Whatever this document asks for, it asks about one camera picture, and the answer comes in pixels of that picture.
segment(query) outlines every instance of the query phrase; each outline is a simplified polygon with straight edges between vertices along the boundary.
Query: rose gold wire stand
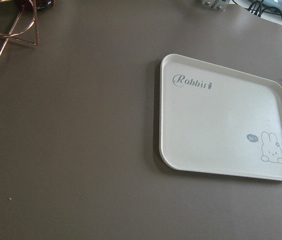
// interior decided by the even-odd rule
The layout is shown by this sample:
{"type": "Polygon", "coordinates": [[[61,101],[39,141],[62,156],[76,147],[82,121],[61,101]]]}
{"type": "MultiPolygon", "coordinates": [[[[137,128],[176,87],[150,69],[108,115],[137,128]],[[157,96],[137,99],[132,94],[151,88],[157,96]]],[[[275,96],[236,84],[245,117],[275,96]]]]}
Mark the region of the rose gold wire stand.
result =
{"type": "MultiPolygon", "coordinates": [[[[11,1],[11,0],[0,0],[0,2],[7,2],[7,1],[11,1]]],[[[12,33],[16,24],[17,24],[17,22],[19,21],[21,15],[24,12],[24,7],[23,7],[20,10],[20,12],[18,13],[18,15],[17,15],[10,31],[8,32],[8,34],[0,32],[0,38],[5,39],[4,43],[2,44],[2,46],[0,48],[0,56],[1,56],[5,46],[7,44],[7,42],[9,41],[9,39],[12,39],[12,40],[15,40],[15,41],[18,41],[18,42],[22,42],[22,43],[25,43],[25,44],[30,44],[30,45],[33,45],[33,46],[36,46],[36,45],[39,44],[39,31],[38,31],[37,14],[36,14],[36,2],[35,2],[35,0],[28,0],[28,1],[32,5],[32,11],[33,11],[33,18],[31,20],[30,24],[26,28],[22,29],[21,31],[19,31],[17,33],[12,33]],[[19,35],[28,31],[33,25],[34,25],[34,30],[35,30],[35,42],[23,40],[23,39],[20,39],[18,37],[19,35]]]]}

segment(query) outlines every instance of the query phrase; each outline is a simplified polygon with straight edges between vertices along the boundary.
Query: plastic tray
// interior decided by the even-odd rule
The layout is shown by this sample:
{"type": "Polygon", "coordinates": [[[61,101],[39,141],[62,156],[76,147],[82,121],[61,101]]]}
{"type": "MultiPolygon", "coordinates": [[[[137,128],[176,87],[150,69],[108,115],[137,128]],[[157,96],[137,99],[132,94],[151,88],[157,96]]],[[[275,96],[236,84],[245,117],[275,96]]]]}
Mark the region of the plastic tray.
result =
{"type": "Polygon", "coordinates": [[[160,154],[177,170],[282,181],[282,87],[170,54],[161,64],[160,154]]]}

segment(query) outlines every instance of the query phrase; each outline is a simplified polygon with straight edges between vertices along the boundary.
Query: table surface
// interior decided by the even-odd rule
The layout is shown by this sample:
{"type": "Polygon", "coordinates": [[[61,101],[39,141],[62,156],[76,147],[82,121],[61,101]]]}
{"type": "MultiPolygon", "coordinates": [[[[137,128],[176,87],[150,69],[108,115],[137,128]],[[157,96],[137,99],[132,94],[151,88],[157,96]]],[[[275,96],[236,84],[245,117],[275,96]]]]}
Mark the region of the table surface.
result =
{"type": "Polygon", "coordinates": [[[282,182],[158,151],[162,58],[282,84],[282,26],[192,0],[58,0],[38,19],[40,45],[0,59],[0,239],[282,240],[282,182]]]}

